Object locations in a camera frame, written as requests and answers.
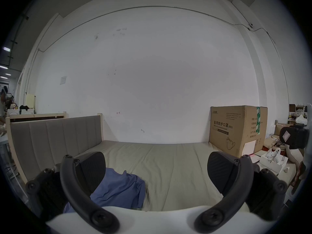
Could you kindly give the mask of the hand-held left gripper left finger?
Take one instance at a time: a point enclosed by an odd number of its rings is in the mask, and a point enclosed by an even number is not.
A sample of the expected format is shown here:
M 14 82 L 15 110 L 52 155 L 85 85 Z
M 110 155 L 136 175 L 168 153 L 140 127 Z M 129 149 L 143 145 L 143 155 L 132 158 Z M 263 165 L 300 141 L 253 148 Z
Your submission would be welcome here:
M 46 168 L 26 183 L 31 211 L 47 222 L 62 214 L 69 203 L 91 227 L 101 233 L 116 233 L 120 227 L 117 217 L 90 198 L 105 173 L 102 152 L 86 153 L 76 158 L 65 155 L 54 169 Z

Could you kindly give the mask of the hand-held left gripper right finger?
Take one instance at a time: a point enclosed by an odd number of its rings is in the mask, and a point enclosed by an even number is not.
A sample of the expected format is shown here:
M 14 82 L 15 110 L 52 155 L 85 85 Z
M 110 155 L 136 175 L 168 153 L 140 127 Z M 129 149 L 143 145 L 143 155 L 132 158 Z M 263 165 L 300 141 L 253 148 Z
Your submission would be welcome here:
M 241 158 L 214 151 L 207 171 L 222 200 L 201 213 L 194 222 L 199 233 L 212 233 L 225 225 L 246 203 L 250 212 L 262 220 L 275 221 L 282 209 L 287 184 L 269 169 L 252 163 L 249 155 Z

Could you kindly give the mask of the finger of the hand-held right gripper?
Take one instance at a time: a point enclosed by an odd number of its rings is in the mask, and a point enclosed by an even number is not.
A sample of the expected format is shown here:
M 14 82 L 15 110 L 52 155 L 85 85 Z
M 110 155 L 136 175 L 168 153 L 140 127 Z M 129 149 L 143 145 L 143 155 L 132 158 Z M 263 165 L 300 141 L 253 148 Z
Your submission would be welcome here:
M 280 130 L 280 142 L 288 145 L 289 149 L 304 149 L 307 146 L 310 131 L 304 124 L 294 124 Z

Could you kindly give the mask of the person's right hand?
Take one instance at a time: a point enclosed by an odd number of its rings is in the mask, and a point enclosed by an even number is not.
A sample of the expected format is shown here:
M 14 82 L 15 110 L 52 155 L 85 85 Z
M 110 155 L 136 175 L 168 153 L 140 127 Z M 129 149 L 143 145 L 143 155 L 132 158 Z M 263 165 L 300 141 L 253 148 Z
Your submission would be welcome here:
M 298 190 L 300 183 L 305 179 L 306 177 L 306 166 L 304 162 L 300 162 L 298 170 L 296 172 L 294 181 L 292 183 L 293 189 L 291 190 L 291 194 L 294 195 L 296 191 Z

